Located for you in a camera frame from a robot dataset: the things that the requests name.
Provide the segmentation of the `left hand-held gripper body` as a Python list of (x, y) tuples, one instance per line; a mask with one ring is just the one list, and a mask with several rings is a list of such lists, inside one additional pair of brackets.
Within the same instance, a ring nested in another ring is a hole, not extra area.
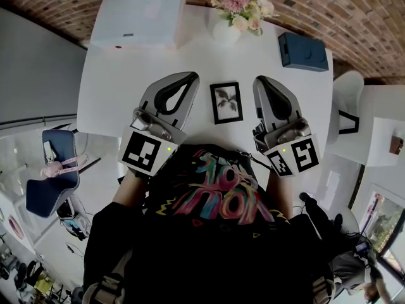
[(187, 134), (142, 108), (136, 108), (133, 117), (133, 122), (123, 131), (118, 162), (153, 177), (186, 140)]

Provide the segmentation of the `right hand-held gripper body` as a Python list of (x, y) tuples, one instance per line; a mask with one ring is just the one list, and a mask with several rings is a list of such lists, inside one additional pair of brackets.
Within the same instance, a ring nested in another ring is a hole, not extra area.
[(319, 165), (317, 137), (303, 117), (273, 123), (269, 130), (261, 122), (252, 133), (256, 149), (279, 177), (293, 177)]

